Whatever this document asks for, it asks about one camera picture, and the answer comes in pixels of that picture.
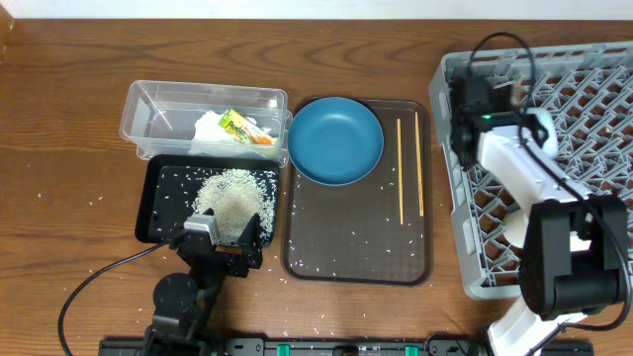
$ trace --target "wooden table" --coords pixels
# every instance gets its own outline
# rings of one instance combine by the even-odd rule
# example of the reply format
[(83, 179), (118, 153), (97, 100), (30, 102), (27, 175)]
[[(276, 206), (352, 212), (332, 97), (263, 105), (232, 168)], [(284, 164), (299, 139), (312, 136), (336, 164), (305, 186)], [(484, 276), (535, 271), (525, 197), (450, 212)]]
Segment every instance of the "wooden table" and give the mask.
[[(0, 353), (61, 354), (56, 321), (70, 292), (92, 271), (147, 248), (134, 237), (146, 162), (118, 134), (133, 81), (282, 88), (291, 109), (314, 95), (429, 108), (442, 55), (498, 30), (533, 46), (633, 39), (633, 23), (619, 22), (17, 21), (0, 64)], [(475, 302), (462, 290), (435, 138), (432, 157), (435, 266), (425, 285), (285, 284), (277, 237), (261, 270), (226, 280), (214, 324), (269, 337), (409, 340), (438, 330), (474, 335), (501, 317), (509, 301)], [(66, 317), (71, 349), (95, 355), (106, 336), (141, 336), (154, 285), (177, 271), (187, 267), (162, 249), (97, 279)], [(628, 321), (567, 336), (589, 338), (599, 355), (623, 355), (632, 332)]]

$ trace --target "green clip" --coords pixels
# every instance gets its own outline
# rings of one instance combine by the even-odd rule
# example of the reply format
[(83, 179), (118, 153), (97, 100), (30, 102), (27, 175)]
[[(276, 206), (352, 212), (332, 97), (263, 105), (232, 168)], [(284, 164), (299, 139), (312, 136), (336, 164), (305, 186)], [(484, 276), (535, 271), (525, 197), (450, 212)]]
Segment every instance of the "green clip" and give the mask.
[(419, 350), (415, 346), (405, 347), (405, 356), (417, 356)]
[(277, 356), (290, 356), (290, 345), (277, 345)]

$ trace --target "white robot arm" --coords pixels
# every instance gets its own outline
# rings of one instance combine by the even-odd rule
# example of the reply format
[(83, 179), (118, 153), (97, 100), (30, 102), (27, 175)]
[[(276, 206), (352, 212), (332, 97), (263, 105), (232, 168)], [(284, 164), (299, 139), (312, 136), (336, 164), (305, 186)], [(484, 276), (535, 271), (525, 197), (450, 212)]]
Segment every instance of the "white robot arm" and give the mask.
[[(548, 139), (543, 144), (549, 152), (546, 154), (533, 139), (529, 139), (532, 151), (561, 177), (565, 173), (550, 160), (557, 151), (558, 143), (552, 116), (544, 109), (529, 109), (528, 114), (536, 115), (539, 123), (548, 131)], [(545, 200), (557, 200), (562, 203), (576, 200), (569, 192), (559, 187), (552, 177), (546, 173), (521, 146), (517, 136), (518, 126), (494, 128), (482, 133), (479, 139), (477, 159), (483, 168), (493, 173), (514, 198), (519, 211), (512, 213), (505, 219), (505, 238), (511, 244), (522, 248), (527, 231), (530, 209), (533, 204)], [(523, 129), (524, 137), (531, 137), (528, 129)], [(576, 182), (569, 185), (587, 198), (590, 190)], [(495, 355), (526, 355), (541, 340), (551, 334), (562, 322), (579, 322), (586, 316), (581, 312), (574, 312), (558, 316), (554, 320), (543, 321), (541, 317), (531, 311), (525, 300), (519, 297), (505, 316), (491, 325), (488, 338)]]
[[(539, 355), (561, 324), (629, 300), (623, 259), (608, 245), (625, 250), (626, 207), (615, 196), (594, 197), (566, 178), (550, 159), (557, 150), (551, 115), (540, 109), (518, 113), (507, 88), (502, 90), (483, 77), (451, 83), (451, 147), (465, 169), (479, 163), (493, 173), (520, 207), (506, 217), (504, 236), (524, 248), (522, 295), (488, 329), (489, 351)], [(601, 222), (588, 218), (588, 206), (599, 211)]]

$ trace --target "rice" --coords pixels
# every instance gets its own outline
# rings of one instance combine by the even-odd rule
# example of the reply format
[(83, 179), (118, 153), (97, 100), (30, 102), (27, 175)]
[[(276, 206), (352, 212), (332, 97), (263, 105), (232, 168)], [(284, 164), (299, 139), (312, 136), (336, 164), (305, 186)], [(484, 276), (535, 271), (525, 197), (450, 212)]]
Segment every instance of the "rice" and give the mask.
[(206, 178), (192, 207), (197, 214), (214, 210), (220, 244), (237, 242), (255, 213), (260, 217), (262, 235), (273, 229), (275, 196), (267, 197), (266, 181), (247, 170), (229, 169)]

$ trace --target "blue bowl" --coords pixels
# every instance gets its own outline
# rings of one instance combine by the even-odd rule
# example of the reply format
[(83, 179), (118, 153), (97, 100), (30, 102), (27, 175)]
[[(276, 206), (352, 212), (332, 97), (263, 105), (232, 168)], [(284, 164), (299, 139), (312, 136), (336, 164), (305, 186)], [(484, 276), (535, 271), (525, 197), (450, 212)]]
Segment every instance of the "blue bowl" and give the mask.
[(374, 113), (346, 98), (307, 104), (288, 132), (288, 153), (297, 170), (330, 186), (351, 184), (368, 175), (384, 145), (383, 128)]

